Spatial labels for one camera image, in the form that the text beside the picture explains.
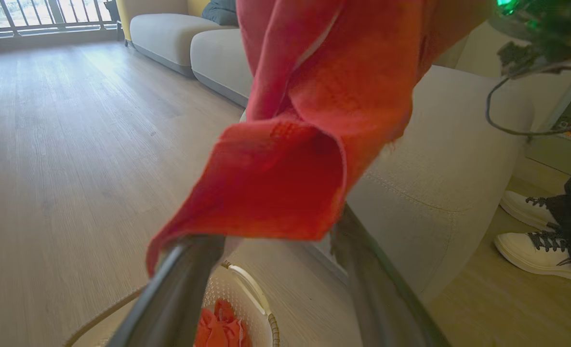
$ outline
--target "laundry basket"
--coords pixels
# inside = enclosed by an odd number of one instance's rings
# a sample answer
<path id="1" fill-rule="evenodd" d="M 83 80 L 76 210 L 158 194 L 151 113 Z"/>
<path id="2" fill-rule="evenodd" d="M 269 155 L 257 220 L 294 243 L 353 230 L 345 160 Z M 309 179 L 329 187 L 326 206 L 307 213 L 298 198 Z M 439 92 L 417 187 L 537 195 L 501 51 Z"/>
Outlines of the laundry basket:
<path id="1" fill-rule="evenodd" d="M 105 347 L 135 305 L 141 290 L 115 303 L 80 328 L 65 347 Z M 208 279 L 202 307 L 214 309 L 218 299 L 232 304 L 236 317 L 246 323 L 253 347 L 279 347 L 279 328 L 264 292 L 242 268 L 225 261 Z"/>

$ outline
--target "towel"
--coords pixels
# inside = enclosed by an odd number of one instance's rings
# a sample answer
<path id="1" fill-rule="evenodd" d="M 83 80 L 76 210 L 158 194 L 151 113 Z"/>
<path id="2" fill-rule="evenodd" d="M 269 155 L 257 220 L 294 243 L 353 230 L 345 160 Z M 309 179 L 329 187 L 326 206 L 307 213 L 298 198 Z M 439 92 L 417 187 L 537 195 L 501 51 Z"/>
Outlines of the towel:
<path id="1" fill-rule="evenodd" d="M 488 0 L 239 0 L 254 76 L 246 123 L 228 127 L 190 196 L 148 247 L 189 234 L 319 240 L 440 53 Z"/>
<path id="2" fill-rule="evenodd" d="M 202 308 L 194 347 L 250 347 L 246 324 L 237 319 L 232 305 L 219 299 L 214 305 L 214 313 Z"/>

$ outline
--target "sneaker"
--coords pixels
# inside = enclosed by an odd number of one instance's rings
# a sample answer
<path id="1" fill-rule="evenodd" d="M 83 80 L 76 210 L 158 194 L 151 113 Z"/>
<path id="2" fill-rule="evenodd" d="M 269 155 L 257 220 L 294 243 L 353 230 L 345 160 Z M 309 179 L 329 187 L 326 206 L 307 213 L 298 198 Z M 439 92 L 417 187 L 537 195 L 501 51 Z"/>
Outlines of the sneaker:
<path id="1" fill-rule="evenodd" d="M 554 231 L 497 235 L 495 247 L 514 266 L 537 275 L 555 275 L 571 280 L 567 242 Z"/>
<path id="2" fill-rule="evenodd" d="M 507 190 L 499 206 L 512 217 L 538 230 L 555 231 L 558 227 L 545 198 L 527 198 Z"/>

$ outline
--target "metal railing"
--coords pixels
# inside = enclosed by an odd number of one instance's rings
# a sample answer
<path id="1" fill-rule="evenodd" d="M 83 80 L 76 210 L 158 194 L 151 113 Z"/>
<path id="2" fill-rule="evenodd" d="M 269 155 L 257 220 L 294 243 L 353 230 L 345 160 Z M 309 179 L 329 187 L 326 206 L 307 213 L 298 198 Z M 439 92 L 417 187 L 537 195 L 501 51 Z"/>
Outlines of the metal railing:
<path id="1" fill-rule="evenodd" d="M 48 29 L 105 29 L 113 23 L 103 0 L 0 0 L 0 33 L 15 37 Z"/>

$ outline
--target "sofa cushion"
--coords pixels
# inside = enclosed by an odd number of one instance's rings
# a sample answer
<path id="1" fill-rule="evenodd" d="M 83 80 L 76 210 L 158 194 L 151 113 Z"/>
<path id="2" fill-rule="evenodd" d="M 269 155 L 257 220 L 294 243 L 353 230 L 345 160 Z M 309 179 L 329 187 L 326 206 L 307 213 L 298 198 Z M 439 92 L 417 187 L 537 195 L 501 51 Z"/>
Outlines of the sofa cushion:
<path id="1" fill-rule="evenodd" d="M 202 11 L 202 18 L 212 20 L 220 26 L 238 26 L 235 0 L 212 0 Z"/>
<path id="2" fill-rule="evenodd" d="M 413 112 L 398 141 L 384 148 L 347 203 L 428 303 L 464 268 L 489 227 L 525 138 L 484 120 L 497 84 L 433 66 L 413 92 Z M 495 92 L 492 116 L 528 131 L 534 109 L 511 86 Z M 318 250 L 334 261 L 328 236 Z"/>
<path id="3" fill-rule="evenodd" d="M 208 19 L 192 15 L 160 13 L 138 15 L 131 20 L 135 48 L 148 57 L 192 77 L 191 39 L 202 31 L 223 29 Z"/>
<path id="4" fill-rule="evenodd" d="M 245 107 L 253 76 L 246 59 L 240 29 L 199 33 L 191 41 L 195 77 L 215 92 Z"/>

